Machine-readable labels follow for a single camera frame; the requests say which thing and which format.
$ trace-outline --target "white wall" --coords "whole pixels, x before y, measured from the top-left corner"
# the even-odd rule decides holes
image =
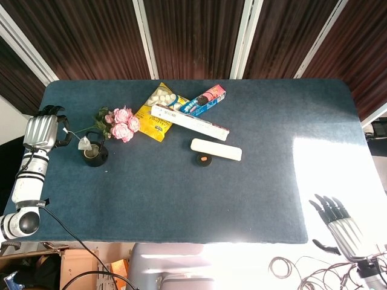
[[[0,96],[0,145],[23,136],[28,116]]]

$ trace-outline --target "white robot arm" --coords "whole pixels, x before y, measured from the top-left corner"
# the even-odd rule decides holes
[[[65,128],[70,129],[66,116],[56,115],[62,110],[64,108],[60,106],[46,106],[27,123],[23,140],[27,151],[12,191],[17,212],[0,217],[0,243],[30,236],[39,228],[39,208],[45,206],[45,201],[40,198],[49,161],[48,153],[71,141],[69,133],[64,140],[56,139],[58,123],[63,122]]]
[[[313,242],[322,250],[329,249],[329,253],[342,253],[348,261],[355,263],[357,273],[368,289],[387,289],[387,275],[373,255],[374,245],[365,237],[344,205],[336,198],[315,196],[322,207],[314,201],[309,202],[327,225],[338,248],[324,247],[318,241]]]

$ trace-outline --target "pink rose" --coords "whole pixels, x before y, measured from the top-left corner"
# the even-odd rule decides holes
[[[105,121],[108,123],[108,124],[111,124],[114,122],[114,119],[112,116],[110,116],[109,114],[108,115],[105,115]]]
[[[116,123],[128,123],[129,113],[126,108],[114,110],[114,121]]]
[[[111,128],[110,133],[112,133],[116,139],[122,139],[125,143],[133,137],[133,132],[130,131],[128,125],[124,123],[116,124]]]
[[[126,111],[128,112],[128,115],[129,115],[128,119],[130,119],[133,116],[132,109],[129,108],[129,109],[126,109]]]
[[[138,130],[140,130],[140,120],[136,116],[132,116],[128,120],[128,127],[130,130],[136,133]]]
[[[129,132],[130,132],[130,134],[127,137],[122,138],[122,141],[124,143],[128,142],[131,138],[133,138],[133,132],[130,130],[129,130]]]

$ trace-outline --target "tea bag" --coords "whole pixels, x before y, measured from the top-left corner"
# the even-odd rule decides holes
[[[91,150],[90,140],[86,136],[79,139],[78,150]]]
[[[65,131],[66,133],[72,133],[75,137],[77,137],[79,139],[78,150],[91,150],[92,149],[91,144],[90,144],[90,140],[87,139],[86,136],[84,136],[81,139],[73,131],[68,131],[66,128],[63,128],[63,131]]]

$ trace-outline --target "black cable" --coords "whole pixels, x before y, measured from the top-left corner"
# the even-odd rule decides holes
[[[375,268],[376,268],[376,271],[378,272],[380,278],[383,280],[383,282],[385,283],[385,285],[386,285],[386,287],[387,287],[387,282],[386,282],[386,280],[383,278],[382,272],[380,272],[379,262],[377,261],[377,259],[373,259],[373,260],[371,260],[371,261],[372,261],[372,263],[374,263]]]
[[[87,252],[89,252],[90,254],[92,254],[97,260],[98,262],[101,263],[101,265],[104,267],[105,270],[107,270],[109,273],[109,269],[108,267],[105,266],[105,264],[101,261],[100,258],[98,258],[97,255],[95,255],[82,241],[81,239],[79,239],[75,234],[73,234],[64,224],[63,222],[54,214],[52,213],[49,209],[45,208],[45,207],[42,207],[43,210],[45,210],[55,221],[58,222],[58,224],[70,235],[72,236],[75,240],[77,240],[86,250]],[[114,282],[114,286],[115,286],[115,290],[119,290],[118,289],[118,286],[117,286],[117,283],[115,282],[115,280],[113,279],[113,282]]]
[[[115,278],[118,278],[118,279],[121,279],[123,281],[125,281],[133,290],[139,290],[137,287],[135,287],[133,285],[133,283],[121,276],[121,275],[118,275],[118,274],[114,274],[114,273],[110,273],[110,272],[104,272],[104,271],[88,271],[88,272],[84,272],[84,273],[81,273],[79,274],[78,276],[72,278],[63,288],[62,290],[66,290],[72,283],[74,283],[76,280],[78,280],[79,278],[83,277],[83,276],[87,276],[87,275],[93,275],[93,274],[103,274],[103,275],[108,275],[108,276],[111,276],[111,277],[115,277]]]
[[[28,165],[30,165],[31,161],[32,161],[32,158],[34,158],[34,153],[35,153],[35,149],[32,148],[31,150],[31,156],[30,156],[30,159],[28,159],[27,163],[25,163],[25,165],[23,165],[20,170],[17,172],[17,174],[15,175],[15,179],[19,176],[19,174],[21,174],[23,171],[27,170],[28,169]]]
[[[280,275],[280,274],[277,274],[277,273],[274,271],[273,266],[274,266],[274,264],[275,264],[277,261],[282,261],[282,262],[285,263],[286,268],[287,268],[286,274]],[[272,258],[272,260],[271,260],[270,263],[268,264],[268,271],[272,272],[273,275],[274,275],[276,278],[278,278],[278,279],[286,279],[286,278],[288,278],[288,277],[292,274],[293,269],[295,269],[295,270],[297,271],[297,274],[298,274],[300,280],[302,280],[301,274],[300,274],[300,272],[298,271],[297,266],[296,266],[291,260],[288,260],[288,259],[283,258],[283,257],[274,257],[274,258]]]
[[[387,263],[386,263],[386,261],[384,261],[384,260],[382,260],[381,258],[378,258],[378,257],[376,259],[378,260],[378,264],[381,267],[381,269],[384,270],[384,272],[387,271]],[[385,264],[385,267],[384,267],[385,269],[383,269],[383,266],[379,263],[379,261],[382,261],[383,264]]]

